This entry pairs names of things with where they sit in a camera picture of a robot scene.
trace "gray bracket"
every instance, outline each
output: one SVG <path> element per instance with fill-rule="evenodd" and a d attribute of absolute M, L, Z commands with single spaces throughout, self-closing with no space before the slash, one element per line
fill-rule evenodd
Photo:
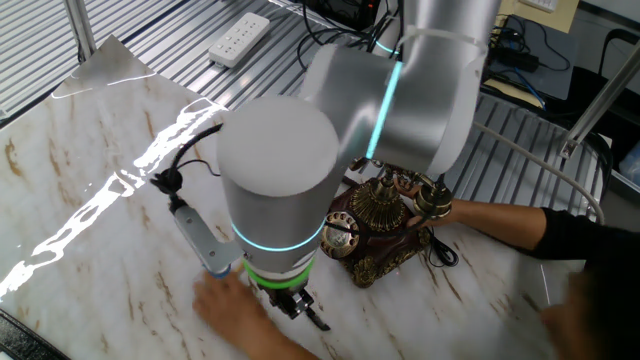
<path fill-rule="evenodd" d="M 218 241 L 195 209 L 185 205 L 178 208 L 173 216 L 180 232 L 211 274 L 224 274 L 229 265 L 242 256 L 238 243 Z"/>
<path fill-rule="evenodd" d="M 602 115 L 609 109 L 611 104 L 625 89 L 629 81 L 640 70 L 640 42 L 631 51 L 629 58 L 622 65 L 618 73 L 611 78 L 589 105 L 578 122 L 573 126 L 563 140 L 560 156 L 565 159 L 571 158 L 574 150 L 589 134 L 591 129 L 598 123 Z"/>
<path fill-rule="evenodd" d="M 78 45 L 78 59 L 83 63 L 89 60 L 97 49 L 93 32 L 91 31 L 87 7 L 84 0 L 63 0 L 63 2 L 64 7 L 67 9 L 73 37 Z"/>

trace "wire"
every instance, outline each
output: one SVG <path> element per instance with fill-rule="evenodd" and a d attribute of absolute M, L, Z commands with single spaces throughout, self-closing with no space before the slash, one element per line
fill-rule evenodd
<path fill-rule="evenodd" d="M 542 33 L 544 34 L 544 44 L 547 46 L 547 48 L 549 48 L 549 50 L 553 51 L 554 53 L 556 53 L 556 55 L 558 55 L 560 58 L 562 58 L 562 60 L 564 60 L 565 62 L 565 67 L 562 69 L 554 69 L 552 67 L 549 67 L 546 64 L 540 63 L 540 66 L 544 66 L 547 69 L 551 70 L 551 71 L 565 71 L 565 70 L 569 70 L 569 68 L 571 67 L 571 61 L 569 61 L 569 59 L 567 59 L 564 55 L 560 54 L 556 49 L 552 48 L 551 45 L 549 45 L 549 42 L 547 41 L 547 30 L 544 28 L 544 26 L 540 25 L 539 23 L 535 22 L 535 21 L 531 21 L 531 20 L 527 20 L 524 19 L 524 23 L 532 23 L 532 24 L 536 24 L 541 30 Z"/>
<path fill-rule="evenodd" d="M 543 169 L 549 171 L 550 173 L 554 174 L 555 176 L 557 176 L 558 178 L 564 180 L 565 182 L 567 182 L 569 185 L 571 185 L 574 189 L 578 190 L 578 192 L 580 192 L 582 194 L 582 196 L 584 196 L 587 201 L 589 201 L 589 204 L 591 205 L 591 207 L 593 208 L 593 211 L 596 213 L 596 217 L 598 218 L 598 222 L 601 225 L 605 224 L 604 221 L 604 212 L 602 211 L 602 208 L 600 208 L 600 204 L 598 204 L 598 201 L 587 191 L 585 190 L 580 184 L 578 184 L 575 180 L 573 180 L 572 178 L 568 177 L 567 175 L 565 175 L 564 173 L 562 173 L 561 171 L 559 171 L 558 169 L 554 168 L 553 166 L 547 164 L 546 162 L 544 162 L 543 160 L 539 159 L 538 157 L 536 157 L 535 155 L 531 154 L 530 152 L 528 152 L 527 150 L 525 150 L 524 148 L 520 147 L 518 144 L 514 143 L 513 141 L 505 138 L 504 136 L 498 134 L 497 132 L 489 129 L 488 127 L 478 123 L 478 122 L 473 122 L 473 125 L 478 128 L 478 130 L 491 135 L 492 137 L 496 138 L 497 140 L 503 142 L 505 145 L 509 146 L 510 148 L 512 148 L 513 150 L 517 151 L 518 153 L 520 153 L 521 155 L 523 155 L 524 157 L 526 157 L 527 159 L 533 161 L 534 163 L 538 164 L 540 167 L 542 167 Z"/>
<path fill-rule="evenodd" d="M 345 15 L 345 16 L 346 16 L 346 18 L 348 18 L 348 19 L 349 19 L 349 20 L 351 20 L 351 21 L 355 21 L 355 20 L 353 19 L 352 15 L 350 15 L 350 14 L 349 14 L 349 13 L 347 13 L 346 11 L 344 11 L 344 10 L 340 10 L 340 11 L 337 11 L 337 12 L 336 12 L 335 10 L 333 10 L 333 7 L 331 6 L 331 4 L 329 3 L 329 1 L 328 1 L 328 0 L 320 1 L 320 2 L 319 2 L 319 4 L 320 4 L 320 5 L 325 5 L 325 6 L 327 7 L 327 9 L 329 9 L 329 12 L 330 12 L 330 13 L 337 13 L 337 14 L 339 14 L 339 13 L 345 13 L 345 14 L 346 14 L 346 15 Z M 316 13 L 317 13 L 318 15 L 320 15 L 320 16 L 321 16 L 321 17 L 322 17 L 326 22 L 328 22 L 329 24 L 331 24 L 331 26 L 336 27 L 336 28 L 339 28 L 339 29 L 346 29 L 346 28 L 344 28 L 344 27 L 342 27 L 342 26 L 339 26 L 338 24 L 334 23 L 331 19 L 327 18 L 326 16 L 324 16 L 324 15 L 322 14 L 322 12 L 320 12 L 320 11 L 316 11 Z"/>
<path fill-rule="evenodd" d="M 389 54 L 389 59 L 392 59 L 396 53 L 398 58 L 402 59 L 402 47 L 398 49 L 398 44 L 400 44 L 400 39 L 404 36 L 404 0 L 398 0 L 398 11 L 400 11 L 400 31 L 398 32 L 396 43 L 393 45 L 393 51 Z"/>
<path fill-rule="evenodd" d="M 217 133 L 218 131 L 220 131 L 221 128 L 222 128 L 222 124 L 215 125 L 215 126 L 210 127 L 210 128 L 208 128 L 208 129 L 206 129 L 206 130 L 204 130 L 202 132 L 199 132 L 198 134 L 196 134 L 196 136 L 191 138 L 191 140 L 187 141 L 184 144 L 184 146 L 182 146 L 180 148 L 180 150 L 178 150 L 178 152 L 176 153 L 176 156 L 173 158 L 173 161 L 171 162 L 171 167 L 169 167 L 169 174 L 173 175 L 176 171 L 178 171 L 178 163 L 180 162 L 180 159 L 182 159 L 184 154 L 193 145 L 195 145 L 198 141 L 206 138 L 207 136 Z"/>
<path fill-rule="evenodd" d="M 382 18 L 380 19 L 380 21 L 378 21 L 378 23 L 374 24 L 371 27 L 371 29 L 369 31 L 366 31 L 366 32 L 356 31 L 356 30 L 351 30 L 351 29 L 340 27 L 340 26 L 336 25 L 335 23 L 333 23 L 331 20 L 327 19 L 326 17 L 324 17 L 323 15 L 320 14 L 320 16 L 322 16 L 325 20 L 327 20 L 328 23 L 330 23 L 331 25 L 335 26 L 335 28 L 329 28 L 329 29 L 322 29 L 322 30 L 318 30 L 318 31 L 313 31 L 311 29 L 311 25 L 309 23 L 309 18 L 308 18 L 307 12 L 306 12 L 306 4 L 305 4 L 304 1 L 302 2 L 302 6 L 303 6 L 302 7 L 302 10 L 303 10 L 302 11 L 302 16 L 304 17 L 305 26 L 307 27 L 308 34 L 305 35 L 300 40 L 300 42 L 298 43 L 298 46 L 296 48 L 296 55 L 297 55 L 298 63 L 300 64 L 300 67 L 302 67 L 303 71 L 306 71 L 308 66 L 305 65 L 303 63 L 303 61 L 302 61 L 302 48 L 303 48 L 304 44 L 310 38 L 313 39 L 314 42 L 316 42 L 317 44 L 322 46 L 322 45 L 329 44 L 329 43 L 335 41 L 336 39 L 338 39 L 342 35 L 351 35 L 354 38 L 357 38 L 358 40 L 346 45 L 347 47 L 353 48 L 353 47 L 366 45 L 367 46 L 367 52 L 371 52 L 373 50 L 373 48 L 375 47 L 376 39 L 382 33 L 384 33 L 384 31 L 390 25 L 390 13 L 388 11 L 382 16 Z M 400 7 L 398 7 L 398 9 L 396 10 L 395 15 L 397 15 L 399 12 L 400 12 Z M 336 32 L 336 34 L 331 36 L 327 41 L 322 41 L 319 38 L 319 35 L 327 33 L 327 32 Z"/>
<path fill-rule="evenodd" d="M 180 164 L 176 170 L 180 170 L 181 167 L 183 167 L 185 165 L 192 164 L 192 163 L 196 163 L 196 162 L 207 165 L 207 168 L 209 169 L 209 172 L 211 173 L 211 175 L 213 175 L 215 177 L 219 177 L 220 176 L 220 174 L 217 174 L 217 173 L 213 172 L 213 170 L 211 169 L 211 165 L 209 165 L 208 162 L 206 162 L 204 160 L 200 160 L 200 159 L 193 159 L 193 160 L 185 161 L 182 164 Z"/>
<path fill-rule="evenodd" d="M 429 253 L 427 255 L 429 264 L 431 264 L 431 266 L 433 267 L 443 267 L 443 266 L 453 267 L 458 265 L 458 261 L 459 261 L 458 254 L 455 251 L 453 251 L 452 248 L 447 246 L 445 243 L 443 243 L 436 237 L 436 232 L 433 229 L 433 226 L 431 227 L 431 229 L 429 228 L 426 228 L 426 229 L 429 232 L 429 235 L 431 236 L 431 239 L 429 240 Z M 431 260 L 432 252 L 436 253 L 436 256 L 438 257 L 442 265 L 436 265 Z"/>
<path fill-rule="evenodd" d="M 309 19 L 307 18 L 307 3 L 306 3 L 306 0 L 302 0 L 302 17 L 304 18 L 304 25 L 307 27 L 307 31 L 309 32 L 309 35 L 311 35 L 311 38 L 313 39 L 313 41 L 315 41 L 320 46 L 324 45 L 324 43 L 322 41 L 320 41 L 315 36 L 314 32 L 311 30 L 311 25 L 309 25 Z"/>
<path fill-rule="evenodd" d="M 186 163 L 178 166 L 180 159 L 182 159 L 184 154 L 191 147 L 193 147 L 193 145 L 195 145 L 198 141 L 206 138 L 209 135 L 217 133 L 218 131 L 220 131 L 221 128 L 222 128 L 222 124 L 215 125 L 202 132 L 199 132 L 198 134 L 196 134 L 196 136 L 191 138 L 191 140 L 187 141 L 180 148 L 180 150 L 178 150 L 169 168 L 165 169 L 159 174 L 158 173 L 154 174 L 155 178 L 149 180 L 151 184 L 157 187 L 158 190 L 160 190 L 161 192 L 169 195 L 169 198 L 172 201 L 177 201 L 179 199 L 177 192 L 178 190 L 180 190 L 180 188 L 182 188 L 182 175 L 180 175 L 180 172 L 178 171 L 178 169 L 180 168 L 180 166 L 184 166 L 187 163 L 190 163 L 189 161 L 187 161 Z"/>
<path fill-rule="evenodd" d="M 509 46 L 512 49 L 515 49 L 513 42 L 511 40 L 509 40 Z M 533 94 L 533 96 L 535 96 L 536 99 L 538 99 L 538 101 L 540 102 L 540 105 L 542 106 L 542 110 L 547 111 L 547 106 L 545 105 L 545 102 L 542 99 L 542 96 L 540 96 L 540 94 L 538 94 L 538 92 L 533 88 L 533 86 L 531 86 L 531 84 L 529 84 L 529 82 L 524 78 L 524 76 L 522 76 L 522 74 L 520 73 L 520 70 L 517 67 L 514 66 L 513 70 L 514 70 L 513 72 L 516 73 L 516 75 L 518 75 L 518 78 L 524 84 L 524 86 L 526 86 L 527 89 L 529 89 L 529 92 L 531 92 L 531 94 Z"/>

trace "cyan led ring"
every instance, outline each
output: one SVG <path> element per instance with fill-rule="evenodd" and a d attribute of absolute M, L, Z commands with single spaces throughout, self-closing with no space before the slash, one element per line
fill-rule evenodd
<path fill-rule="evenodd" d="M 316 236 L 318 236 L 318 234 L 320 233 L 320 230 L 322 230 L 322 228 L 324 227 L 324 221 L 322 221 L 322 224 L 320 224 L 320 227 L 318 228 L 318 230 L 311 235 L 311 237 L 309 237 L 308 239 L 306 239 L 305 241 L 293 245 L 293 246 L 289 246 L 289 247 L 285 247 L 285 248 L 275 248 L 275 247 L 268 247 L 268 246 L 262 246 L 259 244 L 254 243 L 253 241 L 247 239 L 246 236 L 242 235 L 242 233 L 238 230 L 238 228 L 236 227 L 236 225 L 233 223 L 233 221 L 231 222 L 231 227 L 233 228 L 233 231 L 236 232 L 236 234 L 238 234 L 238 236 L 240 236 L 240 238 L 242 240 L 244 240 L 244 242 L 246 242 L 247 244 L 258 248 L 260 250 L 264 250 L 264 251 L 272 251 L 272 252 L 284 252 L 284 251 L 291 251 L 291 250 L 295 250 L 297 248 L 303 247 L 305 245 L 307 245 L 309 242 L 311 242 Z"/>

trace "power strip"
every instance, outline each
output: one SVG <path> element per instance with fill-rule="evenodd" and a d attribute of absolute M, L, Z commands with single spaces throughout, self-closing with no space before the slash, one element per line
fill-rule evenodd
<path fill-rule="evenodd" d="M 269 19 L 246 13 L 209 48 L 209 59 L 232 68 L 269 31 Z"/>
<path fill-rule="evenodd" d="M 558 0 L 520 0 L 520 2 L 548 13 L 556 11 L 558 6 Z"/>

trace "person's arm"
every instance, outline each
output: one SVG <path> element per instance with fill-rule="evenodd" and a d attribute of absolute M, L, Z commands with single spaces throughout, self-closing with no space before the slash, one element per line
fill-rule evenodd
<path fill-rule="evenodd" d="M 527 251 L 536 249 L 547 228 L 540 208 L 463 200 L 453 200 L 451 207 L 451 220 Z"/>
<path fill-rule="evenodd" d="M 193 309 L 207 325 L 252 360 L 317 360 L 276 328 L 235 273 L 217 280 L 204 273 L 194 284 Z"/>
<path fill-rule="evenodd" d="M 417 186 L 406 190 L 398 185 L 398 191 L 408 197 L 418 190 Z M 408 226 L 420 219 L 411 219 Z M 628 234 L 566 211 L 463 200 L 453 200 L 448 216 L 424 226 L 452 222 L 470 226 L 539 259 L 591 259 L 603 246 Z"/>

